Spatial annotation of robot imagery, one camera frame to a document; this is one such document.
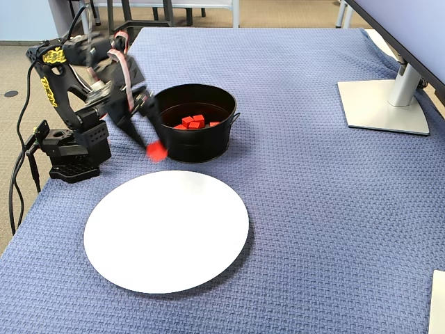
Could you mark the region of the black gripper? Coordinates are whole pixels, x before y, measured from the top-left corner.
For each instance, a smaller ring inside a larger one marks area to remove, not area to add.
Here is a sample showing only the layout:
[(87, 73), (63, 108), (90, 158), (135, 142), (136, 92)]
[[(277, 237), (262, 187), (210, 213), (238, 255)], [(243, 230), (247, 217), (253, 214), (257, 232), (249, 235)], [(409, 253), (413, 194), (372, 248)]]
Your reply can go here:
[(122, 90), (114, 90), (104, 105), (104, 110), (111, 118), (113, 123), (122, 130), (133, 142), (145, 152), (147, 145), (138, 133), (133, 117), (139, 114), (145, 117), (152, 124), (161, 147), (167, 150), (165, 146), (165, 134), (161, 119), (161, 112), (157, 99), (152, 97), (145, 87), (137, 88), (131, 92), (133, 104), (128, 101), (127, 94)]

